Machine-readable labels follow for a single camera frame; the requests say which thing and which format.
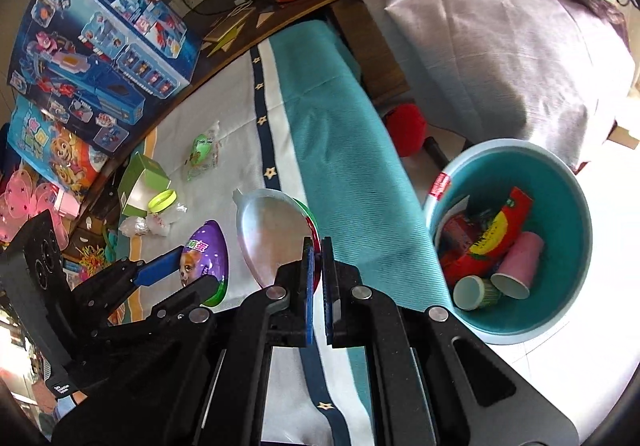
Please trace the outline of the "purple puppy egg shell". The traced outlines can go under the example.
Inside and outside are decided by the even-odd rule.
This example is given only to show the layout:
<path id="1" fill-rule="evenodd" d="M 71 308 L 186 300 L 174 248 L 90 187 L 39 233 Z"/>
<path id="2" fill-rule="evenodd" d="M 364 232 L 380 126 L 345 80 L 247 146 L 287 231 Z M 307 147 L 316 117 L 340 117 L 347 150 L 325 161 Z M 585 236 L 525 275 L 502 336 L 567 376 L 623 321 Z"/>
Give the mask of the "purple puppy egg shell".
<path id="1" fill-rule="evenodd" d="M 183 287 L 204 276 L 215 277 L 217 290 L 204 304 L 214 307 L 222 302 L 229 284 L 229 255 L 224 234 L 216 221 L 206 221 L 183 246 L 179 274 Z"/>

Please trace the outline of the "clear plastic bag red print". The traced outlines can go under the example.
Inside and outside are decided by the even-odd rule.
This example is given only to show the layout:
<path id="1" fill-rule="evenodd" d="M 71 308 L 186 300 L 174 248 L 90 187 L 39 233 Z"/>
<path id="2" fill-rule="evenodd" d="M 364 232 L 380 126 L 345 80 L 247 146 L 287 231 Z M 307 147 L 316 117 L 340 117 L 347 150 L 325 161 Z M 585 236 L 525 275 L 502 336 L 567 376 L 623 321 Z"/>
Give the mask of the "clear plastic bag red print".
<path id="1" fill-rule="evenodd" d="M 177 223 L 187 213 L 188 207 L 177 202 L 158 213 L 149 213 L 144 218 L 128 216 L 119 224 L 118 230 L 128 238 L 146 234 L 167 237 L 171 231 L 171 225 Z"/>

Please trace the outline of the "silver foil egg half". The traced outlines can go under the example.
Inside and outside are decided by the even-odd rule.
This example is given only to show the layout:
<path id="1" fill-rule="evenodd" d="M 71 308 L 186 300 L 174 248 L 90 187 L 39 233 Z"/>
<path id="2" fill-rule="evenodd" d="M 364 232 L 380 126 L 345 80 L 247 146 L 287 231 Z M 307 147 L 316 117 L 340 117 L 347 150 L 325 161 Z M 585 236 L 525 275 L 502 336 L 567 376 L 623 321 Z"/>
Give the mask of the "silver foil egg half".
<path id="1" fill-rule="evenodd" d="M 236 234 L 245 264 L 256 282 L 274 284 L 280 266 L 297 261 L 306 239 L 320 251 L 320 235 L 309 209 L 277 189 L 243 194 L 235 189 Z"/>

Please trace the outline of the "white green paper cup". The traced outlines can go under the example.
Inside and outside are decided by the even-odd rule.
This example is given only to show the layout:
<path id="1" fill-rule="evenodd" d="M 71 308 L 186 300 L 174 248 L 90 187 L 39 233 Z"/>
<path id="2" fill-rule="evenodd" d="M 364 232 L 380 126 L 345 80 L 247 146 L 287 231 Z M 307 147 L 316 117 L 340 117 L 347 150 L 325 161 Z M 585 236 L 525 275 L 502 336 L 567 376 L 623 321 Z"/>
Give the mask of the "white green paper cup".
<path id="1" fill-rule="evenodd" d="M 488 280 L 479 276 L 461 278 L 454 286 L 452 299 L 460 310 L 482 310 L 498 303 L 502 293 Z"/>

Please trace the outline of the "teal round trash bin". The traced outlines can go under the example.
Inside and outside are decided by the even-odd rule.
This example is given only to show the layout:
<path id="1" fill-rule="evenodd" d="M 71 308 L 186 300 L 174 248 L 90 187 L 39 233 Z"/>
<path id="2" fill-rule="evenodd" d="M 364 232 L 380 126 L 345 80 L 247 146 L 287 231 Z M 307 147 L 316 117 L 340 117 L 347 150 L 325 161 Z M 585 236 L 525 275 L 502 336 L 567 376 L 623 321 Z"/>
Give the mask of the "teal round trash bin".
<path id="1" fill-rule="evenodd" d="M 513 138 L 462 151 L 442 172 L 451 177 L 446 194 L 439 201 L 427 195 L 424 206 L 432 237 L 459 201 L 468 199 L 474 210 L 497 210 L 516 186 L 533 199 L 524 228 L 544 240 L 527 299 L 504 296 L 486 310 L 457 308 L 456 315 L 489 344 L 522 343 L 552 328 L 577 299 L 591 260 L 591 218 L 574 173 L 550 151 Z"/>

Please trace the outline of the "yellow green plastic lid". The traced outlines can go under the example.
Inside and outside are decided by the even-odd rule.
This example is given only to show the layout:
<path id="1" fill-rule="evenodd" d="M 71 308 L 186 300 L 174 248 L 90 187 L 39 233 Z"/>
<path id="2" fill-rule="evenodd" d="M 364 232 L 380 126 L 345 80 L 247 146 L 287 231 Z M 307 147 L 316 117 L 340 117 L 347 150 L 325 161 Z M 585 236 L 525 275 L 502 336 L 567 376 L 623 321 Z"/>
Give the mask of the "yellow green plastic lid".
<path id="1" fill-rule="evenodd" d="M 152 197 L 148 202 L 149 213 L 160 213 L 177 201 L 178 195 L 173 189 L 165 189 Z"/>

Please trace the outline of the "green cardboard box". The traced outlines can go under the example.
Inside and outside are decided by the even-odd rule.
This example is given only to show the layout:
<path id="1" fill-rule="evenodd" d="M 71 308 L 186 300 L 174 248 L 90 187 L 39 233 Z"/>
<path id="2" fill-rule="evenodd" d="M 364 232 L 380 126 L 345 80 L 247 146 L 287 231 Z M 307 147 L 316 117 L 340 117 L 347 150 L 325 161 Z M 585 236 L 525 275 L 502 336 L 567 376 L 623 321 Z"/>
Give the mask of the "green cardboard box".
<path id="1" fill-rule="evenodd" d="M 120 214 L 144 218 L 150 200 L 168 189 L 170 183 L 171 179 L 156 161 L 140 152 L 133 154 L 117 188 Z"/>

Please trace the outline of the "green jelly snack wrapper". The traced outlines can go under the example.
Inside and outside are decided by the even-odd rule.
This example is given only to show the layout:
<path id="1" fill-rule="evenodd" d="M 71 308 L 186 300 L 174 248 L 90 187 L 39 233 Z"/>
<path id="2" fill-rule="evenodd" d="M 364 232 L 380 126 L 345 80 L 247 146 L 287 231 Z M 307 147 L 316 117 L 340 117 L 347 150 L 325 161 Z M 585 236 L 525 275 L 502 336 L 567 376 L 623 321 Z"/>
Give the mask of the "green jelly snack wrapper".
<path id="1" fill-rule="evenodd" d="M 220 123 L 215 121 L 206 131 L 194 138 L 183 165 L 183 176 L 188 182 L 216 168 L 220 149 L 219 131 Z"/>

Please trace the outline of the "red label tag on bin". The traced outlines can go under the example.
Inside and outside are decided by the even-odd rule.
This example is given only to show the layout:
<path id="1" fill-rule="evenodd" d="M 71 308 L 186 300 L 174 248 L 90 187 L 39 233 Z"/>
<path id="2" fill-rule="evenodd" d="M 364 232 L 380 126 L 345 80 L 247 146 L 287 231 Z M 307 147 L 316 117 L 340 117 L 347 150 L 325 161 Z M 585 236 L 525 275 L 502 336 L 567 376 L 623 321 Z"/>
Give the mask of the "red label tag on bin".
<path id="1" fill-rule="evenodd" d="M 451 177 L 445 173 L 440 172 L 438 177 L 435 178 L 434 183 L 431 186 L 430 192 L 428 193 L 431 197 L 435 198 L 439 201 L 443 195 L 446 194 L 447 189 L 449 188 L 451 183 Z"/>

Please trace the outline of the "red yellow snack packet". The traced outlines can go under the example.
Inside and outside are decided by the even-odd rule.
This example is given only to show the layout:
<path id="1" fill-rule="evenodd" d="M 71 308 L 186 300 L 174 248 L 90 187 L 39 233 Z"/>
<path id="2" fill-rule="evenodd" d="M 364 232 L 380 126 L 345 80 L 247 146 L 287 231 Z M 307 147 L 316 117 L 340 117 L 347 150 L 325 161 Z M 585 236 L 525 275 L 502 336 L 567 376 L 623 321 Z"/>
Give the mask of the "red yellow snack packet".
<path id="1" fill-rule="evenodd" d="M 467 276 L 485 277 L 521 235 L 533 199 L 513 187 L 484 232 L 458 258 L 446 258 L 442 272 L 449 288 Z"/>

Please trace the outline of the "pink butterfly wings toy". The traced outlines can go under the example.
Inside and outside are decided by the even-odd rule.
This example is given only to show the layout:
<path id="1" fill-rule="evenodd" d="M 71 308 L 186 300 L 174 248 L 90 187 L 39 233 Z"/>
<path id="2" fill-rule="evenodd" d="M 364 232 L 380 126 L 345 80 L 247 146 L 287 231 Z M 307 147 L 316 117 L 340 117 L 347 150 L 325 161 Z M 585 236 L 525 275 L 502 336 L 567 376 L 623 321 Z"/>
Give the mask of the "pink butterfly wings toy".
<path id="1" fill-rule="evenodd" d="M 70 242 L 70 220 L 79 214 L 80 203 L 57 184 L 37 182 L 19 166 L 1 173 L 1 242 L 9 244 L 23 225 L 36 215 L 51 215 L 53 232 L 61 250 Z"/>

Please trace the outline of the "teal white star blanket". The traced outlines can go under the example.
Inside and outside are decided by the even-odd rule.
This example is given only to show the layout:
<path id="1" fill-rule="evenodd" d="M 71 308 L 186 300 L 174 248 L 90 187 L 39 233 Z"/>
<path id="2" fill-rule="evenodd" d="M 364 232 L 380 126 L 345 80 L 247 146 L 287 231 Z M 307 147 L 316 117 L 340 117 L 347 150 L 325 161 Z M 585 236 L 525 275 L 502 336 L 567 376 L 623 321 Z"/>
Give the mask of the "teal white star blanket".
<path id="1" fill-rule="evenodd" d="M 192 142 L 220 123 L 216 168 L 188 182 Z M 235 189 L 273 188 L 301 201 L 337 260 L 398 305 L 450 302 L 420 201 L 360 71 L 322 21 L 296 24 L 252 48 L 157 125 L 141 146 L 169 175 L 188 213 L 167 237 L 122 240 L 118 252 L 149 261 L 181 246 L 207 220 L 227 240 L 224 307 L 257 289 L 236 238 Z"/>

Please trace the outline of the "red round ball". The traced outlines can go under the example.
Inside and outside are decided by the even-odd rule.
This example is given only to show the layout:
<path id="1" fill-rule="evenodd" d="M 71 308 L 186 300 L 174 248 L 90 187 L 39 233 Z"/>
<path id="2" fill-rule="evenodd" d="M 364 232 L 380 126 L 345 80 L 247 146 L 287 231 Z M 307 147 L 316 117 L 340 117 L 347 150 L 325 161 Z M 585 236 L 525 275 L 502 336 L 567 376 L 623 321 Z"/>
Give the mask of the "red round ball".
<path id="1" fill-rule="evenodd" d="M 390 110 L 383 123 L 400 158 L 410 157 L 422 149 L 427 136 L 427 123 L 418 106 L 400 104 Z"/>

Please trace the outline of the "paw patrol toy package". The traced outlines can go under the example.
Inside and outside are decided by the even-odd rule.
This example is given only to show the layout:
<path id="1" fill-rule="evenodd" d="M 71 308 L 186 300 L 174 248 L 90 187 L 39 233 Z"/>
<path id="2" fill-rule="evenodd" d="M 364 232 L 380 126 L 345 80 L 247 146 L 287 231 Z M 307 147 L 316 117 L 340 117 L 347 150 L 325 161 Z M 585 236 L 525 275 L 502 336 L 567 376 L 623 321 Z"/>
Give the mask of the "paw patrol toy package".
<path id="1" fill-rule="evenodd" d="M 45 180 L 84 200 L 107 162 L 107 155 L 18 95 L 8 133 L 9 145 Z"/>

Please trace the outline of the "pink paper cup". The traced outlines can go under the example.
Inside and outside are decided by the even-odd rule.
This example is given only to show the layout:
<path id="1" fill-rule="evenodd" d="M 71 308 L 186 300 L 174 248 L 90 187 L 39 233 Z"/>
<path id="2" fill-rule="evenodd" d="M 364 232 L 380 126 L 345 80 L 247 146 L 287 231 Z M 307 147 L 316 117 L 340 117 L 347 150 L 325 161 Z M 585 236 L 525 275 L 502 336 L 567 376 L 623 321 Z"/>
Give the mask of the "pink paper cup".
<path id="1" fill-rule="evenodd" d="M 510 247 L 490 281 L 504 296 L 525 300 L 537 275 L 544 240 L 534 232 L 522 232 Z"/>

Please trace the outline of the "blue toy set box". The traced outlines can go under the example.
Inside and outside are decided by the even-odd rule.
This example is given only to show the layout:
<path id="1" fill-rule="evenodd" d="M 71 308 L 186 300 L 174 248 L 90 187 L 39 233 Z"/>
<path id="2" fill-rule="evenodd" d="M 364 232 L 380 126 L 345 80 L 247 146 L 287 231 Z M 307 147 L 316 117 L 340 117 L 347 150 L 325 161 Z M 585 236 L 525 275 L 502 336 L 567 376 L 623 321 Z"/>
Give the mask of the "blue toy set box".
<path id="1" fill-rule="evenodd" d="M 200 48 L 162 0 L 29 0 L 8 84 L 114 156 L 190 84 Z"/>

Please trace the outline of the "purple grey cloth cover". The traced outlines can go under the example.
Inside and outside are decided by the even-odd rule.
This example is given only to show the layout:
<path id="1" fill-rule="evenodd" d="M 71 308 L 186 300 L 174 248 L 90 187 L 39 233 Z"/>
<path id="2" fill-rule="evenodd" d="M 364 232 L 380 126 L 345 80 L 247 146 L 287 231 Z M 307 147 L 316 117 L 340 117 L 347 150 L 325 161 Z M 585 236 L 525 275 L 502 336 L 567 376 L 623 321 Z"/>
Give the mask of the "purple grey cloth cover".
<path id="1" fill-rule="evenodd" d="M 362 0 L 434 125 L 588 162 L 636 65 L 605 0 Z"/>

